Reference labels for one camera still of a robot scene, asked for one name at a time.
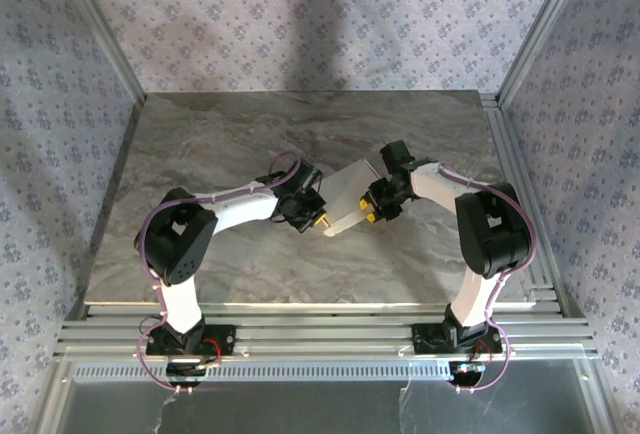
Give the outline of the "grey metal panel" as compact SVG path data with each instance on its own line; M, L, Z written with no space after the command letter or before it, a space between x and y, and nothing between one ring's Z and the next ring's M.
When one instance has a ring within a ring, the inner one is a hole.
M37 434L625 434L580 361L528 360L481 392L406 376L269 380L236 366L212 391L173 394L129 366L82 364Z

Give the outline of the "aluminium side rail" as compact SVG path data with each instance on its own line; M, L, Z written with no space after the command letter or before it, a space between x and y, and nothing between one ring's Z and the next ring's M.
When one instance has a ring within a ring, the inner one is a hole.
M571 301L562 284L545 222L509 118L500 110L494 94L482 93L480 98L504 178L515 188L521 206L529 215L536 230L538 241L536 257L527 268L527 273L520 276L521 285L525 286L526 299L528 302L537 304L555 303L559 313L564 317L575 317Z
M127 157L131 148L133 137L146 100L147 98L144 98L141 103L136 103L132 108L118 154L114 160L111 176L109 178L109 182L105 191L105 196L100 206L100 210L98 211L96 224L92 231L88 245L82 252L80 257L80 266L75 273L76 287L73 290L73 303L71 305L69 313L65 317L65 321L81 319L84 315L84 312L86 311L84 307L84 299L86 297L86 292L89 286L91 270L103 241L106 228L108 226L109 217L115 203L116 194L121 183L124 167L127 162Z

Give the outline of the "aluminium frame cross rails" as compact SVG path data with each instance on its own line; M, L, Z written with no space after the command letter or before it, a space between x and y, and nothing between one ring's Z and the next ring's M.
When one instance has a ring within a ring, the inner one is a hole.
M207 322L236 328L233 359L399 359L413 354L411 327L441 323L442 304L206 304ZM132 358L150 303L90 305L63 323L54 353L105 353ZM595 358L583 318L565 317L557 302L503 302L494 320L506 331L515 359Z

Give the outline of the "small black electronics module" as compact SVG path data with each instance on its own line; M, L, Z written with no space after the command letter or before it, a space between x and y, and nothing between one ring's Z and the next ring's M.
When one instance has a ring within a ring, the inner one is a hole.
M193 362L169 362L165 369L168 384L172 388L196 388L206 377L207 365Z
M450 383L460 388L477 387L486 371L484 363L475 361L450 362L449 370L451 374Z

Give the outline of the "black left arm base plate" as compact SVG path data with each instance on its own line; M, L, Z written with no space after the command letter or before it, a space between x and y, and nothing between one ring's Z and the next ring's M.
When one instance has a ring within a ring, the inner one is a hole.
M151 356L230 356L235 347L236 327L227 324L202 324L179 334L168 325L151 331L145 353Z

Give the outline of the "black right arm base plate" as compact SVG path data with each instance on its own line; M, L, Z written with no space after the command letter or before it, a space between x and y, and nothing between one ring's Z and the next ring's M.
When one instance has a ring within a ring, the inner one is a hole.
M491 354L503 352L498 330L486 323L457 327L449 322L419 323L411 326L414 353L472 354L484 347Z

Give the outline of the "white paper box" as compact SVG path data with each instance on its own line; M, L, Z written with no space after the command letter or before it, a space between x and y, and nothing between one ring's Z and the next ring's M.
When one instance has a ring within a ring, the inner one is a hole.
M325 236L334 237L365 219L359 200L380 178L367 160L360 159L322 180L320 195L326 201L324 209L331 224L323 229Z

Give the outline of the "aluminium corner post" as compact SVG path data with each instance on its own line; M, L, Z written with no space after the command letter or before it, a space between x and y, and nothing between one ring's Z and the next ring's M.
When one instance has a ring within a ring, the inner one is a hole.
M499 108L505 109L512 102L568 1L544 0L496 93L495 98Z
M136 107L141 108L147 97L132 65L122 50L114 31L97 0L72 0L87 23L92 35L104 51L107 59L124 85Z

